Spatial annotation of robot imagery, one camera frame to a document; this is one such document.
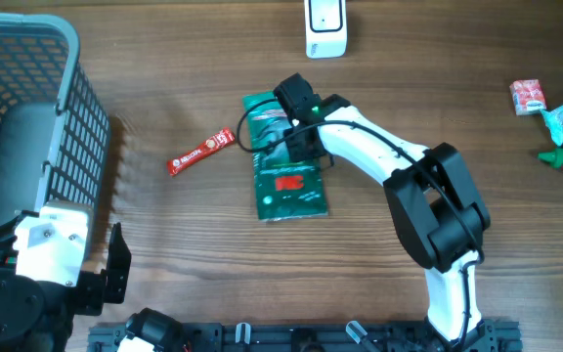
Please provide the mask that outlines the green 3M gloves packet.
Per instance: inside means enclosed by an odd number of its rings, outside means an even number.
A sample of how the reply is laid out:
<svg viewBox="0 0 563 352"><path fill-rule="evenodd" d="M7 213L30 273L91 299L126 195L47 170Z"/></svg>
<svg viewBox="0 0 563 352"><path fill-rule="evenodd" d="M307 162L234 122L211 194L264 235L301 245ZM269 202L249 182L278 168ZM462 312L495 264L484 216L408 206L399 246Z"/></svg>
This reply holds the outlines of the green 3M gloves packet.
<svg viewBox="0 0 563 352"><path fill-rule="evenodd" d="M271 92L242 98L248 115L241 129L249 132L252 149L265 147L290 128L287 116ZM291 162L286 144L252 156L258 219L280 221L328 215L328 204L316 160Z"/></svg>

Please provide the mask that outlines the red stick sachet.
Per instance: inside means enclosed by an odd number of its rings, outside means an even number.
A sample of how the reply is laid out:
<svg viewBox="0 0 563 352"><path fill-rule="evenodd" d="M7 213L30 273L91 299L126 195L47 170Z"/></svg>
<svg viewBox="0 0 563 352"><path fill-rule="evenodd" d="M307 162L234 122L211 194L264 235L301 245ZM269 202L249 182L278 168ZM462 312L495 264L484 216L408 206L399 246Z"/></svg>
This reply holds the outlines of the red stick sachet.
<svg viewBox="0 0 563 352"><path fill-rule="evenodd" d="M195 163L233 144L235 141L236 136L234 132L230 128L223 128L218 133L207 138L192 151L168 160L166 163L168 174L170 176L176 176Z"/></svg>

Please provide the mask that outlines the red packet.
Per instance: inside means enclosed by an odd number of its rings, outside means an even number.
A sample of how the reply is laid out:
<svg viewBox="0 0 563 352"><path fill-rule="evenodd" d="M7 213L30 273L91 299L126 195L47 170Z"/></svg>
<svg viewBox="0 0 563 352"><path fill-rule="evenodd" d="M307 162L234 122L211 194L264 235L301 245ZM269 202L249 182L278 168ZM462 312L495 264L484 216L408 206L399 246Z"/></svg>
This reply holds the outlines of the red packet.
<svg viewBox="0 0 563 352"><path fill-rule="evenodd" d="M537 79L516 80L509 89L517 115L535 114L546 109L545 97Z"/></svg>

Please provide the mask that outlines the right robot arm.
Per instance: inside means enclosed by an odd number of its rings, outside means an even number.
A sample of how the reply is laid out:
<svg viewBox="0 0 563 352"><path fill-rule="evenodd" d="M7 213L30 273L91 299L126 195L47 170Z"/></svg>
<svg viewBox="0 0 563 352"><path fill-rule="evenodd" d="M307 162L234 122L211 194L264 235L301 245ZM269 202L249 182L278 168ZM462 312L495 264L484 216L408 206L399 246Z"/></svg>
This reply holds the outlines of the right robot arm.
<svg viewBox="0 0 563 352"><path fill-rule="evenodd" d="M340 156L381 184L402 247L425 271L430 328L453 351L471 346L482 322L474 271L491 219L459 151L405 141L343 97L320 97L298 73L273 94L290 123L282 140L291 160Z"/></svg>

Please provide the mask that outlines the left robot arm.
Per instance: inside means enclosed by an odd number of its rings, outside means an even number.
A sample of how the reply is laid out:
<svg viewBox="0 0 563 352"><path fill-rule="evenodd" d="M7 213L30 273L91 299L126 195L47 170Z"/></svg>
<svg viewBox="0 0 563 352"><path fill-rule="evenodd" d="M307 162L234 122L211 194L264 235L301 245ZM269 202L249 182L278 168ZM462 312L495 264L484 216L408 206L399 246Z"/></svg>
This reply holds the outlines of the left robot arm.
<svg viewBox="0 0 563 352"><path fill-rule="evenodd" d="M77 316L121 304L132 254L120 224L100 272L83 270L85 211L23 211L0 226L0 351L63 351Z"/></svg>

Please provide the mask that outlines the white barcode scanner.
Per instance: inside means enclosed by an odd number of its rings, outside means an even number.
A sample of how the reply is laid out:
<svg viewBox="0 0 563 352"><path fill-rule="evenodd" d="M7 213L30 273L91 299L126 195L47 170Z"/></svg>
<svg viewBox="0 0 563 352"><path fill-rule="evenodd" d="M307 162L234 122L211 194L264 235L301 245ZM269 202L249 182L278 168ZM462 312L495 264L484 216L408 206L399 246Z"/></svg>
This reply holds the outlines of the white barcode scanner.
<svg viewBox="0 0 563 352"><path fill-rule="evenodd" d="M347 49L345 0L305 0L306 55L309 59L342 57Z"/></svg>

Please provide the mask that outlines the grey plastic mesh basket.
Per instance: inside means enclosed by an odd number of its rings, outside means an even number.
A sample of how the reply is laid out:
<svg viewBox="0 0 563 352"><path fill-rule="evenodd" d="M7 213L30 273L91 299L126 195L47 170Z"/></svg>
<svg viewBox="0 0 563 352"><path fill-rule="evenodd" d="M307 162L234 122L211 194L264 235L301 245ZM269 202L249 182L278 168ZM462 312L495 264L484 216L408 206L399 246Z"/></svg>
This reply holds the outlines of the grey plastic mesh basket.
<svg viewBox="0 0 563 352"><path fill-rule="evenodd" d="M0 226L52 199L99 202L110 122L74 27L0 13Z"/></svg>

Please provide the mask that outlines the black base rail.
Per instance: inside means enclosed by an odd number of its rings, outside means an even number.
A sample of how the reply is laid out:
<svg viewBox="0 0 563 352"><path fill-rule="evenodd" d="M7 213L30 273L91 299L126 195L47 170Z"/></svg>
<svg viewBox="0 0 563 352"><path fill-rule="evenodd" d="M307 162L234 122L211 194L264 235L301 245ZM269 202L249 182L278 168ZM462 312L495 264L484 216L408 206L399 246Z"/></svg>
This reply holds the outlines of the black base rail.
<svg viewBox="0 0 563 352"><path fill-rule="evenodd" d="M447 351L449 347L423 322L364 325L367 335L354 339L343 325L257 326L241 323L184 324L184 351ZM485 320L478 336L466 337L466 351L522 352L524 344L517 322Z"/></svg>

